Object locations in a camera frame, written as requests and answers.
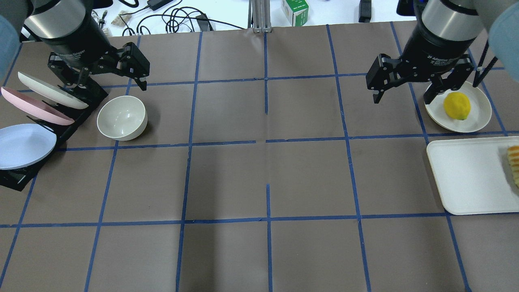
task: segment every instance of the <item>rectangular tray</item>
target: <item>rectangular tray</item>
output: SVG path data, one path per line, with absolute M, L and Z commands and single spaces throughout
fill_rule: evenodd
M 507 148 L 519 137 L 433 141 L 427 156 L 442 204 L 454 215 L 519 211 Z

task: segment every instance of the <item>power adapter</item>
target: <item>power adapter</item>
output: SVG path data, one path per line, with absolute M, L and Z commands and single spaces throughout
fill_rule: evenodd
M 148 0 L 148 6 L 153 10 L 157 10 L 160 7 L 173 2 L 174 0 Z

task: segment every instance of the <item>white plate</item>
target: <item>white plate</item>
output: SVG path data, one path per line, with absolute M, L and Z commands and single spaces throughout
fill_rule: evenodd
M 0 169 L 17 169 L 35 164 L 56 145 L 56 134 L 37 124 L 0 129 Z
M 62 91 L 56 86 L 52 86 L 45 81 L 39 80 L 36 77 L 32 77 L 22 72 L 18 72 L 18 78 L 23 84 L 25 84 L 28 88 L 32 89 L 34 92 L 37 92 L 43 95 L 44 97 L 53 100 L 59 104 L 62 104 L 66 107 L 79 110 L 86 109 L 88 107 L 88 104 Z
M 508 164 L 507 148 L 519 137 L 438 140 L 427 156 L 440 198 L 454 215 L 519 211 L 519 188 Z
M 433 121 L 447 130 L 460 133 L 475 132 L 488 124 L 492 117 L 492 107 L 486 95 L 479 88 L 474 88 L 470 82 L 465 81 L 463 86 L 456 91 L 465 94 L 470 101 L 470 113 L 464 121 L 455 120 L 445 113 L 443 101 L 451 92 L 453 91 L 447 90 L 436 96 L 431 104 L 425 105 L 425 109 Z

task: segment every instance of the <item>dish rack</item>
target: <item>dish rack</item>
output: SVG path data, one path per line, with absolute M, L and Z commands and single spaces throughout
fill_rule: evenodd
M 56 134 L 56 145 L 49 153 L 49 155 L 45 156 L 45 158 L 35 164 L 18 169 L 0 170 L 0 185 L 16 191 L 22 191 L 25 186 L 36 176 L 38 171 L 49 160 L 54 152 L 60 149 L 61 145 L 63 145 L 72 136 L 78 127 L 83 124 L 83 122 L 86 121 L 92 112 L 101 104 L 101 101 L 103 101 L 103 99 L 108 96 L 108 93 L 106 93 L 106 91 L 90 77 L 87 78 L 85 85 L 86 86 L 84 88 L 79 86 L 76 86 L 73 89 L 66 89 L 61 86 L 60 88 L 68 91 L 77 99 L 88 104 L 87 108 L 83 110 L 77 110 L 66 107 L 59 103 L 56 105 L 48 104 L 66 116 L 72 118 L 74 120 L 72 124 L 68 126 L 60 126 L 27 116 L 30 120 L 44 127 L 46 130 Z

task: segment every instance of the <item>yellow lemon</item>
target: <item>yellow lemon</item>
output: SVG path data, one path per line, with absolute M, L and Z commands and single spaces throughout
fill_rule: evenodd
M 445 113 L 456 120 L 466 120 L 470 113 L 469 98 L 461 92 L 451 92 L 443 101 Z

